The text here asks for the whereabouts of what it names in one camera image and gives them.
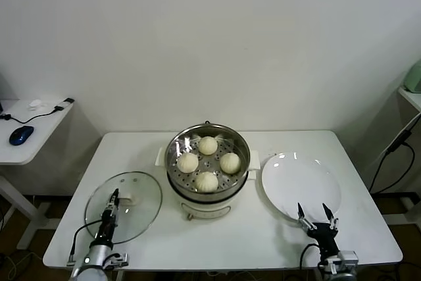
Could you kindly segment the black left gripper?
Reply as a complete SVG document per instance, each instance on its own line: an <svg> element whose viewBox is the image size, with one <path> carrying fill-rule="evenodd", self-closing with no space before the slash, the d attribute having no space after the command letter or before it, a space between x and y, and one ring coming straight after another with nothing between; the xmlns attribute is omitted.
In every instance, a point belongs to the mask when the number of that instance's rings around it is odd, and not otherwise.
<svg viewBox="0 0 421 281"><path fill-rule="evenodd" d="M112 245L116 218L118 215L119 189L115 189L110 197L110 203L105 207L104 219L101 221L99 230L94 240L95 245Z"/></svg>

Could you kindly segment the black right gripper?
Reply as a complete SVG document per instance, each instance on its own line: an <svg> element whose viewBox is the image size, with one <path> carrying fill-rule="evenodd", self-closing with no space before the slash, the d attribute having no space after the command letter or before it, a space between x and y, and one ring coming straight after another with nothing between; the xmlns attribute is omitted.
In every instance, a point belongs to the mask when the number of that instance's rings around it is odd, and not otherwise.
<svg viewBox="0 0 421 281"><path fill-rule="evenodd" d="M330 225L313 224L307 220L300 203L297 204L298 222L303 230L307 230L307 236L317 241L321 255L337 255L339 248L335 242L335 237L337 235L338 218L334 217L331 209L325 203L322 206Z"/></svg>

